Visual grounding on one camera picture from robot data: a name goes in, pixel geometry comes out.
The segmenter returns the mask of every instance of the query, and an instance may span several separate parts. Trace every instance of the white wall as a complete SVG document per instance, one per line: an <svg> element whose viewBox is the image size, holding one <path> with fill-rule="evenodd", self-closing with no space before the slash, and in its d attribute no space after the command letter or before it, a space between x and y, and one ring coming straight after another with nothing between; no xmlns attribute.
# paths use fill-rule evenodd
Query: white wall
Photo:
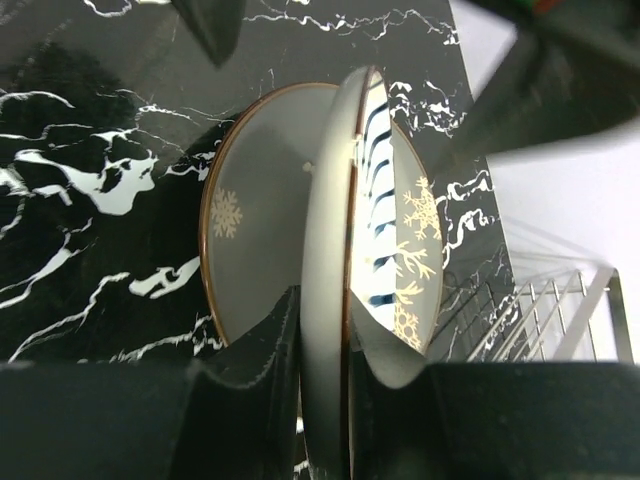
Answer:
<svg viewBox="0 0 640 480"><path fill-rule="evenodd" d="M451 0L474 96L514 40L513 27ZM640 359L640 121L596 139L489 158L498 208L518 283L594 263L616 267L634 358ZM598 353L613 337L606 305L594 325Z"/></svg>

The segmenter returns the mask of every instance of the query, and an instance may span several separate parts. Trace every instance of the white snowflake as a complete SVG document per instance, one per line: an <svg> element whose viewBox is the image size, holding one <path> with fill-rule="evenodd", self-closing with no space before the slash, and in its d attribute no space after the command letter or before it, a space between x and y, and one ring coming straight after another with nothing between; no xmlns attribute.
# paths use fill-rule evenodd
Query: white snowflake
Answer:
<svg viewBox="0 0 640 480"><path fill-rule="evenodd" d="M211 207L211 220L213 221L213 231L216 237L223 235L233 238L236 234L236 227L242 220L242 212L238 207L236 192L219 189Z"/></svg>

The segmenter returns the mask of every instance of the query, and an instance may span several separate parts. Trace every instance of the gray plate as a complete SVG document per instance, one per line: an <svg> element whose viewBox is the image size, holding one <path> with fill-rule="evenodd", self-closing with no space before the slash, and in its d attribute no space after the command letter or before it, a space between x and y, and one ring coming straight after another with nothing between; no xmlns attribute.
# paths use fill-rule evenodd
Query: gray plate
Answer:
<svg viewBox="0 0 640 480"><path fill-rule="evenodd" d="M336 87L300 84L249 107L218 148L200 218L201 272L225 343L299 285L307 204ZM442 288L442 241L426 174L394 125L399 246L394 333L424 352Z"/></svg>

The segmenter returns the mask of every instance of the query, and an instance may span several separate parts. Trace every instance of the marble surface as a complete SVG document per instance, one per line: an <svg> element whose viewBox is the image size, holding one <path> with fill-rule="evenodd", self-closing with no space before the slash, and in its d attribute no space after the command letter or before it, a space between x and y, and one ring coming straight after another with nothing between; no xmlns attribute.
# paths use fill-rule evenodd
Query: marble surface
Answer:
<svg viewBox="0 0 640 480"><path fill-rule="evenodd" d="M428 172L471 103L444 0L250 0L222 69L170 5L0 2L0 358L214 355L197 228L217 145L261 95L366 64ZM428 356L463 360L512 298L511 266L483 159L433 191L445 288Z"/></svg>

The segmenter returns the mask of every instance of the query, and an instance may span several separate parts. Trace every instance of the gold snowflake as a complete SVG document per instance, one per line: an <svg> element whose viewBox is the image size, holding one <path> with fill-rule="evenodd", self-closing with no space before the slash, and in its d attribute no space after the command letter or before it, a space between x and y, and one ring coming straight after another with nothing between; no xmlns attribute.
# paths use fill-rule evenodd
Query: gold snowflake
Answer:
<svg viewBox="0 0 640 480"><path fill-rule="evenodd" d="M236 192L219 189L211 206L211 220L216 237L223 235L233 238L236 228L242 220L242 212L238 207Z"/></svg>
<svg viewBox="0 0 640 480"><path fill-rule="evenodd" d="M393 333L407 345L420 351L422 341L418 336L418 323L419 320L416 315L407 312L402 305L396 303Z"/></svg>
<svg viewBox="0 0 640 480"><path fill-rule="evenodd" d="M440 220L438 219L435 198L429 188L429 181L426 177L420 177L416 185L420 187L420 197L413 197L411 191L405 192L404 194L404 203L411 203L414 208L411 215L404 216L404 223L410 227L414 226L414 222L418 224L419 228L415 231L418 240L427 237L425 230L428 227L433 228L433 238L440 240L442 238L440 234Z"/></svg>

